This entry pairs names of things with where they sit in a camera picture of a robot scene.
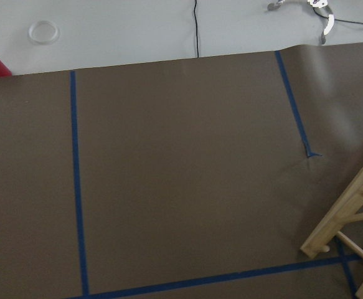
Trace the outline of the wooden dish rack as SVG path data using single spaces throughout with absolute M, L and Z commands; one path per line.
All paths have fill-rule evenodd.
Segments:
M 348 224 L 363 221 L 363 212 L 359 212 L 362 206 L 363 167 L 314 228 L 300 247 L 300 251 L 313 259 L 321 252 L 328 252 L 328 243 L 332 238 L 337 237 L 337 239 L 363 259 L 363 249 L 341 231 Z M 363 283 L 356 292 L 356 296 L 363 298 Z

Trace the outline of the pink stick with white stand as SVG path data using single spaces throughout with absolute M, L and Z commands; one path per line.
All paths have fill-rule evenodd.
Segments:
M 284 6 L 285 3 L 285 0 L 272 1 L 268 3 L 266 9 L 267 11 L 276 11 L 280 7 Z M 333 30 L 336 23 L 336 17 L 329 5 L 329 1 L 305 1 L 305 3 L 311 8 L 315 15 L 324 19 L 319 43 L 320 45 L 326 45 L 327 37 Z

